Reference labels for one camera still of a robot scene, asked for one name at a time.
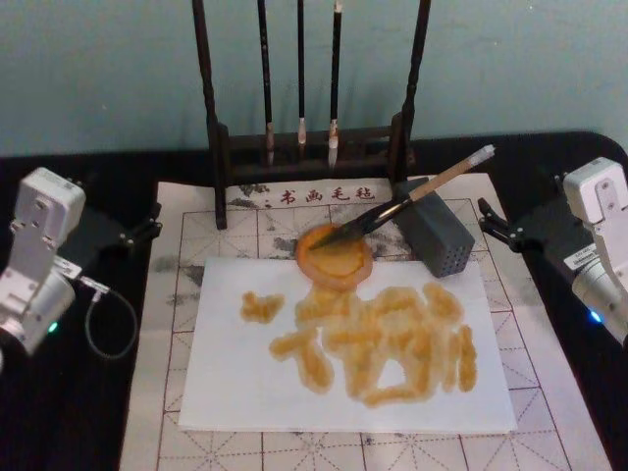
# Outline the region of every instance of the teal wall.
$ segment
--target teal wall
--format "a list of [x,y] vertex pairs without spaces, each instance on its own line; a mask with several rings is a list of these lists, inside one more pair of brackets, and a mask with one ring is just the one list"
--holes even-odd
[[[218,113],[264,129],[256,2],[205,0]],[[305,0],[308,127],[333,0]],[[276,128],[296,131],[296,1],[267,0]],[[418,1],[345,0],[340,127],[400,108]],[[628,2],[434,0],[415,136],[590,129],[628,148]],[[0,156],[207,145],[189,0],[0,1]]]

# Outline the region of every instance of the bamboo brush handle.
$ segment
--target bamboo brush handle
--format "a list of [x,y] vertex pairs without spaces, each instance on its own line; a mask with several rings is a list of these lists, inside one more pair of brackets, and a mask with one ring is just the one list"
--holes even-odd
[[458,162],[454,166],[449,167],[447,170],[445,170],[441,174],[436,175],[427,183],[423,183],[420,186],[414,188],[409,193],[410,199],[415,202],[418,201],[419,199],[424,197],[426,194],[431,193],[437,188],[440,188],[445,183],[455,179],[458,175],[462,175],[465,172],[468,172],[476,165],[479,165],[482,162],[489,160],[494,155],[495,155],[495,148],[492,145],[487,145],[485,147],[482,147],[476,153],[470,155],[463,161]]

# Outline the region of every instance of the white paper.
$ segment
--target white paper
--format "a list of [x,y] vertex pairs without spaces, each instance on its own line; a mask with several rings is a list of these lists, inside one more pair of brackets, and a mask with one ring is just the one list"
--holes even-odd
[[[420,262],[376,262],[358,288],[362,299],[387,287],[422,286],[434,278]],[[275,360],[270,342],[295,330],[294,306],[311,282],[293,261],[209,258],[179,425],[190,430],[504,433],[516,428],[489,305],[475,262],[439,280],[465,308],[478,352],[473,391],[437,393],[425,402],[370,409],[346,395],[341,363],[324,395],[306,389],[293,360]],[[284,308],[269,325],[246,323],[241,297],[281,293]]]

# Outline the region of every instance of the orange circular dish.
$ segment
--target orange circular dish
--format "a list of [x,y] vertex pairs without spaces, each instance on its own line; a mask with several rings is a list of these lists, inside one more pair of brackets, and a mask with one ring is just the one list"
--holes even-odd
[[373,256],[363,239],[331,244],[310,250],[310,246],[329,234],[336,226],[314,228],[298,241],[296,263],[316,285],[347,291],[371,275]]

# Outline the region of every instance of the gray block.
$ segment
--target gray block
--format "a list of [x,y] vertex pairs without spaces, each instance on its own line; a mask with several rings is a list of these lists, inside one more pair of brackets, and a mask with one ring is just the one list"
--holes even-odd
[[[394,195],[404,197],[427,180],[398,183]],[[460,273],[466,267],[475,239],[434,192],[399,213],[394,222],[417,260],[435,277]]]

